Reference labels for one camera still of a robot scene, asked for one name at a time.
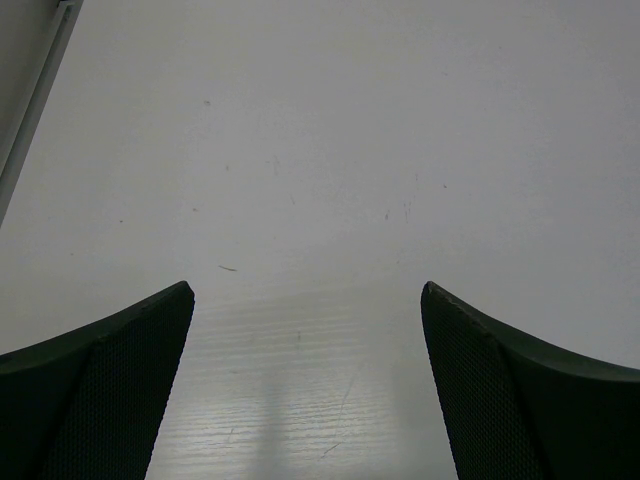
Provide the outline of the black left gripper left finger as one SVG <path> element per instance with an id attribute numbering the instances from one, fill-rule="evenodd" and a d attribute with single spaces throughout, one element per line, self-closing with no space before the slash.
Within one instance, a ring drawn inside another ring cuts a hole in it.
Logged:
<path id="1" fill-rule="evenodd" d="M 180 281 L 2 355 L 2 478 L 145 478 L 194 305 Z"/>

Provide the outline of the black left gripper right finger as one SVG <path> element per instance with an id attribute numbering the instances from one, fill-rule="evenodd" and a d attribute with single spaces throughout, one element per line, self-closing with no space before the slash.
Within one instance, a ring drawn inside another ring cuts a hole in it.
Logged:
<path id="1" fill-rule="evenodd" d="M 434 282 L 421 316 L 458 478 L 638 478 L 638 370 L 538 339 Z"/>

